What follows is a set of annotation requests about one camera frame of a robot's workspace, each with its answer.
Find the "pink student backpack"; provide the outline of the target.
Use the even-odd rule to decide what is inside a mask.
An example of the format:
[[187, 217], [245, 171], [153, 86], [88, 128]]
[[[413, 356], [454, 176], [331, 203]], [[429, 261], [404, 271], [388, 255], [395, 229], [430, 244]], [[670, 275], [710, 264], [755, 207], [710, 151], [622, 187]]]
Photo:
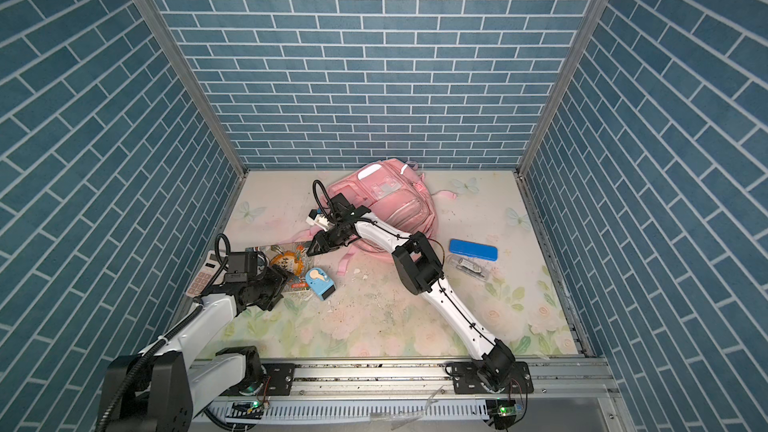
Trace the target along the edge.
[[[311, 190], [314, 209], [320, 209], [328, 220], [331, 198], [338, 193], [353, 205], [371, 210], [356, 224], [361, 239], [348, 245], [354, 252], [393, 263], [401, 276], [414, 282], [444, 276], [443, 261], [432, 248], [439, 226], [434, 198], [454, 199], [456, 194], [430, 192], [415, 166], [398, 159], [377, 161], [330, 185], [317, 179]], [[335, 251], [348, 246], [336, 246]]]

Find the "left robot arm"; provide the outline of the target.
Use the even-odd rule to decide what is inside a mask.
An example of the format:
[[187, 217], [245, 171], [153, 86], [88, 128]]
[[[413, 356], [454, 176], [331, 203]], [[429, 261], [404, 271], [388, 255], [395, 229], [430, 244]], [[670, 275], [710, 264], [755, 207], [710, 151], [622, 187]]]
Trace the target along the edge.
[[200, 414], [224, 430], [248, 430], [248, 425], [226, 422], [211, 411], [211, 404], [227, 391], [245, 397], [247, 412], [263, 411], [270, 378], [256, 347], [222, 349], [202, 366], [195, 361], [248, 308], [272, 310], [291, 275], [271, 265], [260, 251], [232, 251], [224, 234], [215, 239], [214, 257], [213, 276], [190, 312], [151, 345], [108, 366], [96, 430], [186, 431]]

